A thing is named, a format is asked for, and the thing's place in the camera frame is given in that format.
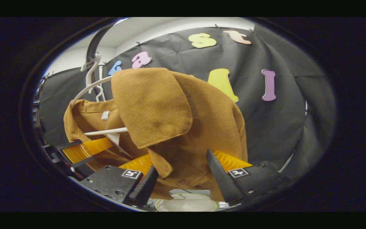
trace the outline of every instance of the brown garment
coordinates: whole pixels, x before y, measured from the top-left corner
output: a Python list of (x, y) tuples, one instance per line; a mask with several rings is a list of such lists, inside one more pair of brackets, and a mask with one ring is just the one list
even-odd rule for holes
[[(172, 199), (168, 194), (172, 189), (208, 189), (212, 200), (224, 201), (206, 152), (211, 148), (247, 161), (245, 122), (236, 104), (207, 82), (166, 68), (118, 71), (111, 85), (113, 100), (79, 100), (72, 110), (67, 108), (69, 141), (104, 137), (87, 137), (83, 132), (127, 127), (120, 146), (133, 158), (149, 153), (159, 173), (152, 198)], [(107, 110), (109, 118), (102, 120)], [(97, 170), (131, 159), (112, 147), (90, 164)]]

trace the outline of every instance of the clothing label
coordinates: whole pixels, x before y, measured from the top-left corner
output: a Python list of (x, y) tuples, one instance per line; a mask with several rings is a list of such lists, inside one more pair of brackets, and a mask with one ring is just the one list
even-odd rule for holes
[(103, 120), (108, 120), (108, 114), (109, 114), (109, 110), (104, 111), (104, 112), (103, 112), (103, 115), (101, 116), (101, 119), (103, 119)]

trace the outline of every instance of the white hanger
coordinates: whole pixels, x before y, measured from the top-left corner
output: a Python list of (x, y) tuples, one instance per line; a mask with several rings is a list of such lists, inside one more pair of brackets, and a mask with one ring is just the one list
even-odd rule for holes
[[(86, 84), (89, 83), (87, 81), (87, 79), (91, 79), (91, 77), (88, 77), (89, 75), (87, 74), (87, 78), (86, 78)], [(112, 78), (112, 76), (109, 76), (109, 77), (106, 77), (106, 78), (103, 78), (101, 80), (98, 80), (94, 83), (90, 83), (89, 85), (86, 86), (86, 88), (84, 88), (83, 90), (80, 91), (80, 93), (78, 93), (76, 95), (76, 97), (73, 99), (73, 101), (71, 102), (70, 104), (70, 107), (73, 109), (73, 106), (75, 105), (76, 101), (78, 99), (80, 99), (81, 96), (83, 96), (83, 94), (85, 94), (87, 91), (89, 91), (90, 89), (94, 88), (94, 87), (98, 87), (100, 88), (100, 93), (96, 96), (96, 100), (98, 101), (98, 97), (100, 95), (103, 95), (103, 98), (105, 100), (105, 97), (104, 97), (104, 94), (102, 93), (103, 92), (103, 88), (101, 86), (99, 86), (99, 84), (102, 84), (102, 83), (105, 83), (105, 82), (108, 82), (110, 81)], [(119, 133), (122, 133), (122, 132), (128, 132), (128, 129), (126, 127), (122, 127), (122, 128), (117, 128), (117, 129), (107, 129), (107, 130), (102, 130), (102, 131), (95, 131), (95, 132), (87, 132), (87, 133), (84, 133), (84, 135), (86, 136), (91, 136), (91, 135), (104, 135), (106, 136), (108, 139), (110, 139), (113, 143), (115, 143), (115, 146), (119, 149), (120, 152), (130, 156), (132, 158), (131, 155), (129, 155), (127, 152), (125, 152), (125, 150), (123, 150), (120, 146), (119, 146)]]
[(101, 86), (99, 86), (99, 85), (97, 85), (96, 87), (98, 87), (98, 88), (100, 89), (100, 93), (96, 96), (96, 101), (97, 101), (97, 102), (99, 102), (99, 101), (100, 101), (100, 99), (99, 99), (100, 95), (102, 95), (102, 96), (103, 96), (103, 101), (105, 101), (105, 96), (104, 96), (104, 93), (103, 93), (103, 87), (101, 87)]
[(94, 60), (94, 64), (93, 66), (90, 68), (90, 70), (87, 72), (87, 75), (85, 77), (85, 86), (88, 87), (91, 84), (91, 75), (93, 74), (93, 72), (96, 70), (98, 64), (100, 63), (101, 60), (101, 54), (99, 52), (96, 52), (96, 59)]

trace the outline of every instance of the yellow letter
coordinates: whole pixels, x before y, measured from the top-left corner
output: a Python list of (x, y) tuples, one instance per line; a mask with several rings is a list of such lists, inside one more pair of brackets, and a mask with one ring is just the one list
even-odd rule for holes
[(234, 95), (230, 81), (228, 80), (228, 74), (230, 71), (226, 68), (218, 68), (210, 71), (208, 83), (224, 92), (235, 103), (238, 102), (238, 96)]
[(189, 41), (196, 48), (204, 48), (215, 45), (217, 42), (206, 33), (193, 34), (189, 36)]

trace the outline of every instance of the foam letter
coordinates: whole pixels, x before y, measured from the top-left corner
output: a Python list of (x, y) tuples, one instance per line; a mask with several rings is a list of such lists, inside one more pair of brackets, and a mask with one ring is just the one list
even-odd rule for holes
[(147, 65), (151, 62), (152, 57), (149, 56), (148, 52), (140, 52), (132, 58), (132, 68), (140, 68), (142, 65)]
[(233, 89), (231, 87), (230, 81), (228, 79), (228, 74), (230, 71), (226, 68), (218, 68), (210, 71), (208, 83), (218, 88), (224, 92), (230, 99), (235, 103), (238, 102), (238, 96), (234, 95)]
[(118, 60), (115, 62), (114, 66), (112, 66), (111, 70), (108, 72), (108, 75), (113, 75), (115, 72), (121, 71), (121, 61)]
[(230, 35), (230, 38), (238, 43), (243, 43), (246, 45), (251, 44), (250, 41), (244, 40), (244, 38), (242, 38), (242, 37), (247, 37), (245, 34), (241, 34), (238, 31), (234, 31), (234, 30), (225, 30), (223, 32), (228, 33), (228, 35)]
[(262, 74), (265, 77), (265, 94), (262, 97), (264, 101), (272, 101), (276, 99), (275, 95), (275, 72), (271, 70), (262, 70)]
[(192, 45), (196, 48), (209, 47), (217, 43), (213, 38), (210, 38), (210, 35), (206, 33), (193, 34), (189, 36), (189, 41), (193, 42)]

